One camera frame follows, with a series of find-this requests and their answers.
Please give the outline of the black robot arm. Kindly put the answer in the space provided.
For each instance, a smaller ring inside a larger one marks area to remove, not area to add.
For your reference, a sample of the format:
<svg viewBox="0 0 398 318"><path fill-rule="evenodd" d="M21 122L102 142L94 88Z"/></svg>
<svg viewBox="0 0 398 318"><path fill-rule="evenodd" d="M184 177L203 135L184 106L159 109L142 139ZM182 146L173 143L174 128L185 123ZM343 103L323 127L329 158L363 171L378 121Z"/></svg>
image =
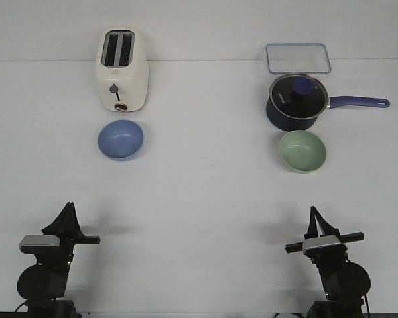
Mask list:
<svg viewBox="0 0 398 318"><path fill-rule="evenodd" d="M363 317L369 308L367 293L371 288L368 272L348 258L347 244L364 239L363 232L342 235L314 206L302 242L285 246L288 254L301 252L316 266L326 299L316 301L307 317Z"/></svg>
<svg viewBox="0 0 398 318"><path fill-rule="evenodd" d="M68 202L41 232L26 235L19 243L22 253L36 258L36 264L25 269L17 281L17 291L25 300L27 314L29 317L81 317L74 302L63 299L74 247L99 244L101 239L82 232L73 202Z"/></svg>

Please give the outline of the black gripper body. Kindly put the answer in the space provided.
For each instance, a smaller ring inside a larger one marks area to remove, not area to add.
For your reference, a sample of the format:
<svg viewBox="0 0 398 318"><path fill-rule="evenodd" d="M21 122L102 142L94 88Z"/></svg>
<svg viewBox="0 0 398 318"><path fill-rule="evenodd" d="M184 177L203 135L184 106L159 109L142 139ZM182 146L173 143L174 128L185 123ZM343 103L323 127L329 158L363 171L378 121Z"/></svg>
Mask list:
<svg viewBox="0 0 398 318"><path fill-rule="evenodd" d="M317 264L318 262L343 262L346 259L346 257L344 256L347 251L346 244L363 240L364 233L356 232L356 233L350 233L350 234L346 234L346 235L340 235L339 239L341 241L341 244L339 244L337 246L331 246L331 247L311 250L305 256L310 258L314 264ZM287 254L292 254L295 252L302 252L303 242L304 241L287 244L285 246L285 251L287 252Z"/></svg>
<svg viewBox="0 0 398 318"><path fill-rule="evenodd" d="M59 239L59 244L56 247L41 248L40 254L36 256L37 264L61 274L69 273L74 258L74 247L77 244L99 244L101 242L99 235L85 235L81 230L57 232L43 228L42 235Z"/></svg>

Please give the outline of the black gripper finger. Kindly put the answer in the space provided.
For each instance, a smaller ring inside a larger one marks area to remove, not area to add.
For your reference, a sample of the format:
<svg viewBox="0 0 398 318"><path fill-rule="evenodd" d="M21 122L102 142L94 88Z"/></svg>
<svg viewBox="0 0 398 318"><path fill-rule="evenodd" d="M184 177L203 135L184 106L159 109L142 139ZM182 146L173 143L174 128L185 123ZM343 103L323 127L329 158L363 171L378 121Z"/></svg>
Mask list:
<svg viewBox="0 0 398 318"><path fill-rule="evenodd" d="M71 202L71 215L72 215L72 235L73 236L83 236L80 224L78 222L76 208L74 202Z"/></svg>
<svg viewBox="0 0 398 318"><path fill-rule="evenodd" d="M310 222L308 224L308 230L304 234L305 239L315 239L319 237L317 225L320 224L320 218L321 215L318 212L317 208L315 206L312 206L310 208Z"/></svg>
<svg viewBox="0 0 398 318"><path fill-rule="evenodd" d="M335 236L340 238L340 231L338 228L333 227L319 212L314 212L316 222L318 223L323 236Z"/></svg>
<svg viewBox="0 0 398 318"><path fill-rule="evenodd" d="M68 235L74 231L73 221L74 203L67 202L60 214L51 224L47 225L41 231L44 235Z"/></svg>

